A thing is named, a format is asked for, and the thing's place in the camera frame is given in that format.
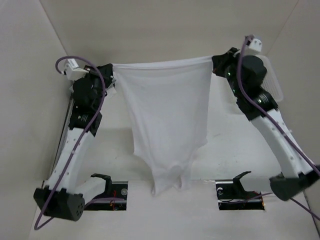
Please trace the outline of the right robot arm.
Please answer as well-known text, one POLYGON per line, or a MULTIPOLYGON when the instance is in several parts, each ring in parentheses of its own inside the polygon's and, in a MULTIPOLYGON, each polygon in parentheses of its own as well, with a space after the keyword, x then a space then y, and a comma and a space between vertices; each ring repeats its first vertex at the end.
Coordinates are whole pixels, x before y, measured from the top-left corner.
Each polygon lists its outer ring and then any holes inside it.
POLYGON ((320 167, 301 150, 278 105, 279 83, 267 57, 241 55, 232 47, 214 55, 212 73, 226 79, 239 111, 262 135, 280 173, 261 181, 278 199, 288 201, 320 179, 320 167))

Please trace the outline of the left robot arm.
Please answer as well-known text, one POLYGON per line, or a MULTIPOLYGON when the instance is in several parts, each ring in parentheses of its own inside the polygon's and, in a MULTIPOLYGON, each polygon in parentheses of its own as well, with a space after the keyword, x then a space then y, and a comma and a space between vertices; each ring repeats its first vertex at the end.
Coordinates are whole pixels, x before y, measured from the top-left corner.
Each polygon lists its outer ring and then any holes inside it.
POLYGON ((74 104, 64 146, 51 176, 33 194, 41 215, 74 222, 95 197, 105 200, 112 195, 112 180, 108 175, 94 173, 82 185, 77 185, 77 178, 102 120, 101 100, 107 96, 103 85, 114 85, 110 63, 96 69, 86 65, 76 72, 80 77, 71 88, 74 104))

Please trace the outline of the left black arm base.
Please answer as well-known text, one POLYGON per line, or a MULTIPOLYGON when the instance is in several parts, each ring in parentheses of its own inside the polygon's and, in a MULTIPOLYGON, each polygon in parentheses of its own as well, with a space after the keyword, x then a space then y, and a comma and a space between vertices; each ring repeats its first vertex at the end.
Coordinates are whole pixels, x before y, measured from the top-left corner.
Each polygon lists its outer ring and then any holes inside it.
POLYGON ((128 186, 127 181, 112 181, 109 175, 94 173, 93 178, 105 181, 104 191, 85 205, 85 211, 126 211, 128 186))

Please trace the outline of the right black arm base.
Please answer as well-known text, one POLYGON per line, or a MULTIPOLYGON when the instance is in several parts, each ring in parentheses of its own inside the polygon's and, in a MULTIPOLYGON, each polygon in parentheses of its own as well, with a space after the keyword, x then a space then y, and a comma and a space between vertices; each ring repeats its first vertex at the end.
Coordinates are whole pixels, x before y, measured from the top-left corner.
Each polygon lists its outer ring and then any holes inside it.
POLYGON ((261 192, 247 191, 240 180, 251 171, 245 171, 233 179, 215 182, 217 204, 220 211, 265 210, 261 192))

